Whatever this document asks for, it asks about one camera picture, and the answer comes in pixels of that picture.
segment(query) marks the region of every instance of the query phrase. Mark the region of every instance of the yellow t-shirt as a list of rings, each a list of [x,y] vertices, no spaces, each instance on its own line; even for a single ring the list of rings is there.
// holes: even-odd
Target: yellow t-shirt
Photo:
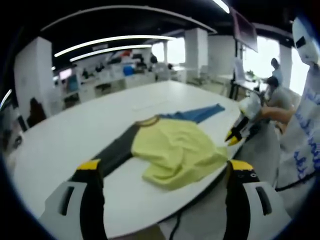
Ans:
[[[151,163],[143,179],[169,190],[197,182],[227,161],[227,149],[187,120],[149,119],[134,138],[131,152]]]

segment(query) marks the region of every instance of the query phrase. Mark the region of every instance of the white pillar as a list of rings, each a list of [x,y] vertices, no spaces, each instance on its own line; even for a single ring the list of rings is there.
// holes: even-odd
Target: white pillar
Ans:
[[[41,37],[34,39],[15,57],[15,92],[19,111],[26,125],[32,98],[42,104],[47,118],[51,115],[48,97],[54,87],[51,67],[52,44]]]
[[[168,64],[168,41],[163,42],[164,63]]]
[[[188,78],[199,77],[202,66],[208,65],[208,32],[201,28],[185,31],[185,66]]]
[[[292,49],[282,44],[280,44],[280,66],[283,76],[282,85],[289,88],[292,71]]]

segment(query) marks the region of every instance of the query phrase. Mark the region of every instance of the fabric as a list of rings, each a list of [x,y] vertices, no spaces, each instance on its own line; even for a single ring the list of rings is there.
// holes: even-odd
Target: fabric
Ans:
[[[279,85],[282,85],[284,82],[284,77],[282,75],[282,71],[281,71],[281,67],[279,66],[278,69],[275,69],[272,72],[272,76],[276,77],[276,79],[278,79],[278,83]]]
[[[163,118],[140,128],[131,152],[151,163],[143,179],[169,190],[201,180],[228,160],[227,149],[194,122]]]
[[[291,98],[282,86],[278,86],[271,94],[267,103],[270,107],[278,107],[290,110],[292,107]]]
[[[138,121],[92,160],[100,160],[103,177],[130,158],[140,157],[151,162],[142,176],[149,182],[173,190],[199,181],[227,161],[227,150],[215,147],[196,123],[223,110],[217,104],[168,114],[192,121],[167,119],[161,115]]]
[[[162,118],[166,119],[180,119],[180,120],[189,120],[193,121],[197,124],[203,122],[204,120],[210,118],[211,116],[224,111],[225,108],[219,104],[203,107],[191,111],[185,112],[176,112],[173,114],[162,114],[160,115]]]
[[[278,167],[277,188],[283,188],[305,178],[320,168],[320,70],[310,67],[304,92],[296,113],[280,139],[281,156]],[[279,192],[285,208],[293,217],[315,177],[290,189]]]

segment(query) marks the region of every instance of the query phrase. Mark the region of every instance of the monitor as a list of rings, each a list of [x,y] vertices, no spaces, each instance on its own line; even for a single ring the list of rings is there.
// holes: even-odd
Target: monitor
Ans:
[[[71,75],[72,75],[72,69],[71,68],[59,72],[60,80],[67,79]]]
[[[232,7],[230,8],[230,12],[233,17],[234,39],[258,52],[257,31],[255,26]]]

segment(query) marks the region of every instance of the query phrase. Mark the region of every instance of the wall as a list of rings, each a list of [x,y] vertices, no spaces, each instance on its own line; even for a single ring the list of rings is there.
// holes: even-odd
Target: wall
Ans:
[[[196,29],[185,31],[185,66],[187,68],[198,67],[198,36],[195,31]]]
[[[283,86],[290,87],[292,71],[292,49],[280,44],[280,64],[283,75]]]
[[[209,74],[219,80],[219,75],[234,72],[235,40],[230,35],[214,35],[208,38]]]
[[[198,31],[198,66],[208,66],[208,32],[202,29]]]
[[[36,98],[42,104],[47,117],[51,115],[48,103],[48,93],[54,87],[51,50],[51,43],[38,37],[15,57],[15,92],[19,111],[26,125],[31,98]]]

